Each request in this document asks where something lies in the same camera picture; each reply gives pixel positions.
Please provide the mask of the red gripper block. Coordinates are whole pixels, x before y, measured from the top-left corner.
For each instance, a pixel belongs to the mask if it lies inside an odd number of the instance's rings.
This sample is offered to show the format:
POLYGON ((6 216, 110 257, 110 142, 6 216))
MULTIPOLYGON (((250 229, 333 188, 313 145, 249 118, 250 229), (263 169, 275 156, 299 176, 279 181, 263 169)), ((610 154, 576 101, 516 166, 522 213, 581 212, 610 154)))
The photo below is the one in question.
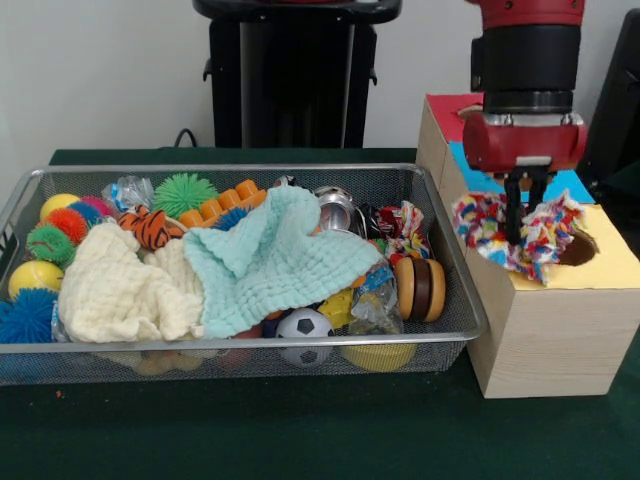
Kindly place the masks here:
POLYGON ((463 128, 463 145, 471 169, 507 174, 506 238, 518 245, 520 236, 520 180, 530 168, 531 214, 542 202, 548 172, 574 169, 582 159, 587 127, 579 115, 470 115, 463 128))

